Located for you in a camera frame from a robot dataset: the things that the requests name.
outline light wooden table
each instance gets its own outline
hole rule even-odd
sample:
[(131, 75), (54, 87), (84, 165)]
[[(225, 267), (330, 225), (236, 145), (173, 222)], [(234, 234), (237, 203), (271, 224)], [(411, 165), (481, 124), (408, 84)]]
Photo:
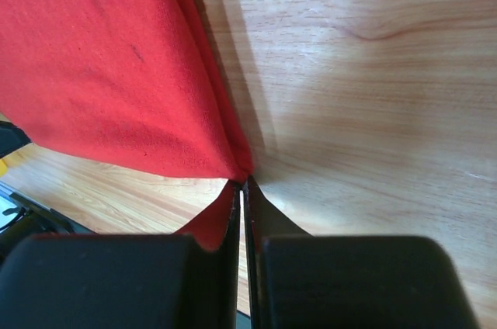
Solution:
[[(197, 4), (267, 196), (316, 234), (434, 238), (497, 328), (497, 0)], [(8, 163), (2, 180), (107, 232), (176, 229), (222, 186), (35, 147)]]

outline cable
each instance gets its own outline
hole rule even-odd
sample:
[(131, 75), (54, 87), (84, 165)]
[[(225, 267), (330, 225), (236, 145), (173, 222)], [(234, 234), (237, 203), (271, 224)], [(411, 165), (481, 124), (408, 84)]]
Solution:
[(21, 208), (19, 210), (19, 212), (17, 213), (17, 215), (14, 217), (14, 219), (10, 220), (7, 224), (4, 224), (3, 226), (0, 227), (0, 232), (2, 232), (3, 230), (6, 230), (10, 226), (19, 222), (25, 215), (26, 215), (26, 210)]

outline felt fabric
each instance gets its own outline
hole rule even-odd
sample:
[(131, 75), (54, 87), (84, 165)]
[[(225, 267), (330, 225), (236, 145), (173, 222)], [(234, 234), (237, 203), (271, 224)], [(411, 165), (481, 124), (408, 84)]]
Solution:
[(169, 177), (252, 172), (193, 0), (0, 0), (0, 112), (56, 151)]
[(191, 234), (204, 250), (216, 251), (233, 237), (230, 227), (238, 234), (240, 207), (237, 204), (240, 188), (228, 181), (219, 196), (190, 222), (179, 228), (176, 234)]

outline black plastic part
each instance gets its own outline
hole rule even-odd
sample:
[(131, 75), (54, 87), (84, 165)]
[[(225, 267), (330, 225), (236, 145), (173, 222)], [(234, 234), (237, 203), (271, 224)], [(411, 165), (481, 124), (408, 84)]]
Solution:
[(40, 215), (28, 212), (20, 220), (0, 233), (0, 265), (7, 258), (7, 255), (25, 238), (46, 232), (54, 232), (54, 228)]
[(28, 136), (10, 122), (0, 121), (0, 158), (31, 143)]
[(277, 209), (262, 193), (259, 185), (251, 176), (243, 187), (245, 245), (247, 250), (248, 292), (250, 295), (250, 316), (252, 328), (262, 327), (261, 280), (259, 254), (264, 238), (285, 234), (310, 236), (285, 214)]
[(222, 193), (229, 219), (215, 251), (190, 234), (24, 240), (0, 270), (2, 327), (234, 328), (239, 189), (229, 182)]
[(449, 257), (422, 237), (280, 237), (262, 258), (263, 326), (476, 329)]
[(40, 219), (39, 223), (44, 228), (50, 230), (50, 232), (56, 232), (58, 234), (69, 234), (74, 232), (71, 222), (65, 219), (65, 216), (53, 210), (46, 210), (40, 206), (37, 206), (35, 203), (19, 193), (13, 193), (9, 198), (20, 208), (27, 209), (28, 211), (37, 214)]

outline red cloth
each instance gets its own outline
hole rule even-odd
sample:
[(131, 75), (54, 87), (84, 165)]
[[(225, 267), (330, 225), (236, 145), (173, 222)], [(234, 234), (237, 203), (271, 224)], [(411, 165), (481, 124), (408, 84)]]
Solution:
[(171, 177), (251, 173), (193, 0), (0, 0), (0, 112), (37, 144)]

